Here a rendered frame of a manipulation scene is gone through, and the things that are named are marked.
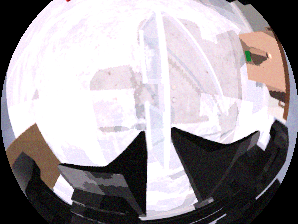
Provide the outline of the white flat panel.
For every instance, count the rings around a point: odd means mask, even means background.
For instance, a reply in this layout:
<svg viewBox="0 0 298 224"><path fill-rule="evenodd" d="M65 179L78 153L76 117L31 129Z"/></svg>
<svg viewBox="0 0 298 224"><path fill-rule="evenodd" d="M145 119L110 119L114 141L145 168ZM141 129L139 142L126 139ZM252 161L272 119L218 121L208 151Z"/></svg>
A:
<svg viewBox="0 0 298 224"><path fill-rule="evenodd" d="M235 6L238 6L239 10L241 10L243 16L247 20L249 20L250 27L253 28L253 31L265 31L265 27L270 27L269 23L263 19L263 16L259 14L257 10L251 4L246 4L243 6L242 3L239 3L238 0L235 0ZM279 107L278 99L274 99L274 97L270 96L269 93L269 104L267 104L267 113L275 116L275 119L282 120L283 123L286 123L285 119L282 119L283 111L285 108Z"/></svg>

